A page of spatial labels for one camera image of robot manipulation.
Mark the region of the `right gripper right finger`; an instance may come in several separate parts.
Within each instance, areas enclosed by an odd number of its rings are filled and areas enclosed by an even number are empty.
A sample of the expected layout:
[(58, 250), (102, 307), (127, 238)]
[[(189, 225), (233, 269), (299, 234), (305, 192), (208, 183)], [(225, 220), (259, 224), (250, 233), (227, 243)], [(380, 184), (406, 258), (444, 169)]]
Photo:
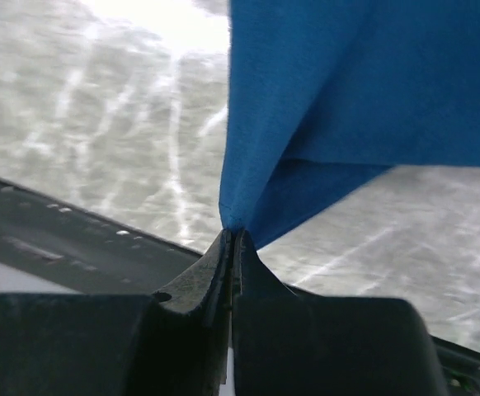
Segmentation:
[(233, 284), (236, 394), (447, 394), (426, 325), (406, 300), (297, 294), (245, 231), (235, 241)]

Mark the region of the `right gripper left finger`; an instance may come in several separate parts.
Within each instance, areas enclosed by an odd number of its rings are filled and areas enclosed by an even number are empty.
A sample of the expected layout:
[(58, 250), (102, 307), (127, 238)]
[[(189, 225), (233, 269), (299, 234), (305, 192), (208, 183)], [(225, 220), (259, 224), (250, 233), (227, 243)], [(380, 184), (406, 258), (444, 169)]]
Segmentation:
[(232, 235), (144, 295), (0, 293), (0, 395), (216, 395)]

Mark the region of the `blue t shirt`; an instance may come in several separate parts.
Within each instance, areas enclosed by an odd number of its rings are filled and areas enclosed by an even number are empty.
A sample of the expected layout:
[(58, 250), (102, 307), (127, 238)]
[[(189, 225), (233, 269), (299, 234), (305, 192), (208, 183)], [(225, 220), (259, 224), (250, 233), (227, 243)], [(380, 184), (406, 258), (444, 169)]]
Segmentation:
[(480, 1), (233, 1), (219, 213), (259, 248), (398, 165), (480, 167)]

